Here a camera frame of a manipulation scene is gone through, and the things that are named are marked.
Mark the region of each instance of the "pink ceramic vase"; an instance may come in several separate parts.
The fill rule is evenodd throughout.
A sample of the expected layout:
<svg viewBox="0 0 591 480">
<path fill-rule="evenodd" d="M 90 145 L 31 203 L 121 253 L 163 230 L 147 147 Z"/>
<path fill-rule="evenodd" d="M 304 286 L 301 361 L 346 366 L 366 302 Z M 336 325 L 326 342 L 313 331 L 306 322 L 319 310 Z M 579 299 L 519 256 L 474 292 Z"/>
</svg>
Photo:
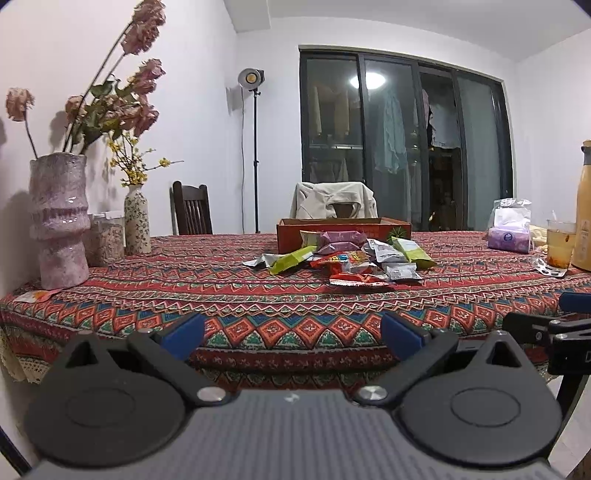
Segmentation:
<svg viewBox="0 0 591 480">
<path fill-rule="evenodd" d="M 31 237 L 39 242 L 41 285 L 68 288 L 88 278 L 82 234 L 90 228 L 86 157 L 52 153 L 31 160 Z"/>
</svg>

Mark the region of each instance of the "purple snack bag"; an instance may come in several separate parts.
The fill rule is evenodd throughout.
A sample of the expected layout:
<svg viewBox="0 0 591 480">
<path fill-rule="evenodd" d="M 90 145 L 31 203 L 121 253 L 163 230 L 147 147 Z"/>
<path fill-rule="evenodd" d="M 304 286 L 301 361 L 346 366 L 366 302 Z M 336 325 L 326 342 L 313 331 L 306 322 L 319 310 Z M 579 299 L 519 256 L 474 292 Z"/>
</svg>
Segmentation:
<svg viewBox="0 0 591 480">
<path fill-rule="evenodd" d="M 362 232 L 324 232 L 320 235 L 320 246 L 335 244 L 337 242 L 351 242 L 355 245 L 363 245 L 367 240 L 367 235 Z"/>
<path fill-rule="evenodd" d="M 351 242 L 335 242 L 334 244 L 328 244 L 323 246 L 316 252 L 317 255 L 330 255 L 337 252 L 354 252 L 355 250 L 361 250 L 357 245 Z"/>
<path fill-rule="evenodd" d="M 530 234 L 493 227 L 488 230 L 488 248 L 526 254 L 530 251 Z"/>
</svg>

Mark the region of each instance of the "ceiling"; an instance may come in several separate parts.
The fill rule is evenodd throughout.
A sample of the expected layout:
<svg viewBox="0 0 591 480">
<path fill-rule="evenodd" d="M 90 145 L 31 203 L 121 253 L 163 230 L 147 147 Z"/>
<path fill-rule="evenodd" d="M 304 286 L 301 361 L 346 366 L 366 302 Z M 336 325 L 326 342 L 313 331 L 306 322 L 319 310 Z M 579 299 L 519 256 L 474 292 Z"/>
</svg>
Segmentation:
<svg viewBox="0 0 591 480">
<path fill-rule="evenodd" d="M 225 0 L 236 31 L 270 28 L 273 18 L 377 20 L 466 40 L 522 60 L 591 28 L 573 0 Z"/>
</svg>

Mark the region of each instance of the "glass jar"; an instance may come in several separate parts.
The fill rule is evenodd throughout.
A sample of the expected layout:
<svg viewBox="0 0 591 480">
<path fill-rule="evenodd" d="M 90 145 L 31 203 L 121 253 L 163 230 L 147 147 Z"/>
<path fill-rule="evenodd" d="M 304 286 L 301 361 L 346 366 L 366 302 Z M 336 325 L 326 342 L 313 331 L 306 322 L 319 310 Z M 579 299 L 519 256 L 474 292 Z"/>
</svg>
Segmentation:
<svg viewBox="0 0 591 480">
<path fill-rule="evenodd" d="M 123 211 L 94 213 L 84 246 L 90 267 L 106 267 L 125 256 L 125 216 Z"/>
</svg>

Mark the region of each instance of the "glass of tea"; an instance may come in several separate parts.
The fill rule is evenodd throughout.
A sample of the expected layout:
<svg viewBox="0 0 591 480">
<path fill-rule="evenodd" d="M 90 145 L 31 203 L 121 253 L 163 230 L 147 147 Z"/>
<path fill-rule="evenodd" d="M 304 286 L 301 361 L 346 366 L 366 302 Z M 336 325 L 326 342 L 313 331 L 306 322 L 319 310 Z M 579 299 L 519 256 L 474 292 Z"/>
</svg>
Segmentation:
<svg viewBox="0 0 591 480">
<path fill-rule="evenodd" d="M 576 238 L 576 223 L 548 220 L 548 265 L 568 268 Z"/>
</svg>

